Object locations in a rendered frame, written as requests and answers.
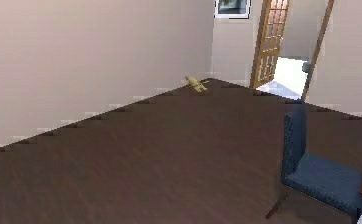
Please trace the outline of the small yellow floor object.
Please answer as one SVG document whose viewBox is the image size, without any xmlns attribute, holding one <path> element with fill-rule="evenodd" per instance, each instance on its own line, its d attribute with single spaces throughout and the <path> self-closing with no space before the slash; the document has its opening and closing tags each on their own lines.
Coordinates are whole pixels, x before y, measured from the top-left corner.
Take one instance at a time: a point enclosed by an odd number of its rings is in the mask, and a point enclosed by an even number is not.
<svg viewBox="0 0 362 224">
<path fill-rule="evenodd" d="M 199 81 L 198 79 L 190 76 L 185 77 L 187 84 L 197 92 L 206 91 L 207 88 L 204 86 L 205 81 Z"/>
</svg>

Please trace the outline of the wooden glass-paned room door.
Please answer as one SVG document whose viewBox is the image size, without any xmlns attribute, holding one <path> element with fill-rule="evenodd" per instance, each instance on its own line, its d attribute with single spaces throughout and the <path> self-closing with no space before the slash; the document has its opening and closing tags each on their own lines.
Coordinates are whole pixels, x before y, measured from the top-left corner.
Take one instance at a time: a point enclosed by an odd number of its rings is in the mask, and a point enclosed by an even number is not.
<svg viewBox="0 0 362 224">
<path fill-rule="evenodd" d="M 250 87 L 256 89 L 275 75 L 290 0 L 263 0 Z"/>
</svg>

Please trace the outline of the blue upholstered chair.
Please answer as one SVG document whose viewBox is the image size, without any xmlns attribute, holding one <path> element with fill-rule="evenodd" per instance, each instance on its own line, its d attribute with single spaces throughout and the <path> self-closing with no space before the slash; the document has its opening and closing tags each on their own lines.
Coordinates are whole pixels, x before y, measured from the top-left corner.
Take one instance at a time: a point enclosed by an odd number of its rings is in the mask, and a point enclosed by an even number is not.
<svg viewBox="0 0 362 224">
<path fill-rule="evenodd" d="M 308 152 L 306 148 L 307 113 L 305 105 L 297 103 L 284 114 L 281 190 L 265 218 L 270 219 L 288 192 L 295 190 L 347 214 L 351 224 L 357 224 L 362 216 L 362 171 Z"/>
</svg>

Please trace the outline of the white framed wall picture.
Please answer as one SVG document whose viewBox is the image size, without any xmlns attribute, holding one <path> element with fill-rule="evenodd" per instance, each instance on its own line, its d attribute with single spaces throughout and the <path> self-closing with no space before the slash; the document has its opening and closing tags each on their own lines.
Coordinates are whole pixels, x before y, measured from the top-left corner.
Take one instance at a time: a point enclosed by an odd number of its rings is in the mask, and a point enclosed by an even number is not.
<svg viewBox="0 0 362 224">
<path fill-rule="evenodd" d="M 248 19 L 251 0 L 215 0 L 215 18 Z"/>
</svg>

